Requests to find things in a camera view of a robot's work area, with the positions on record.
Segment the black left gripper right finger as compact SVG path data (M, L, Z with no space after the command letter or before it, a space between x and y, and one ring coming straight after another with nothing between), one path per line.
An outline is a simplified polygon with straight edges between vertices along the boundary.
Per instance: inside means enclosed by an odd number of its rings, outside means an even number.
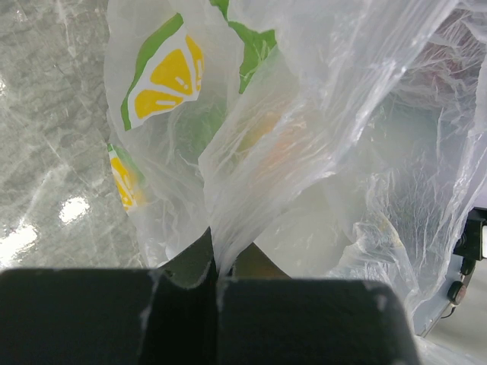
M378 281L292 279L255 244L218 283L219 364L419 364L399 298Z

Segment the clear lemon-print plastic bag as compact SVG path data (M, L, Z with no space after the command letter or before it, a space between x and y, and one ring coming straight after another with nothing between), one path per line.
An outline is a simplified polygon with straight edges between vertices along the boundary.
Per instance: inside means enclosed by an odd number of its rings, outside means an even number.
M422 333L486 181L484 1L111 1L110 161L142 258L210 230L388 284Z

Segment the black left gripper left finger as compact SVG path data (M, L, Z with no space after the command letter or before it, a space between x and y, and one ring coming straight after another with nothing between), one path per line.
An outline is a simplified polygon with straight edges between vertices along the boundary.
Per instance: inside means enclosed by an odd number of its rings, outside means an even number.
M215 281L205 232L160 268L1 274L3 364L213 364Z

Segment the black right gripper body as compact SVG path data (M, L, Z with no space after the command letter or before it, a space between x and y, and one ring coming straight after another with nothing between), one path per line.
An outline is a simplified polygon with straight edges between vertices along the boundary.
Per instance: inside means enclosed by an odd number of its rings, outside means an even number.
M441 319L453 315L466 296L476 263L486 259L486 208L475 207L468 214L462 235L454 247L453 256L461 258L460 278L448 288L447 299L451 311Z

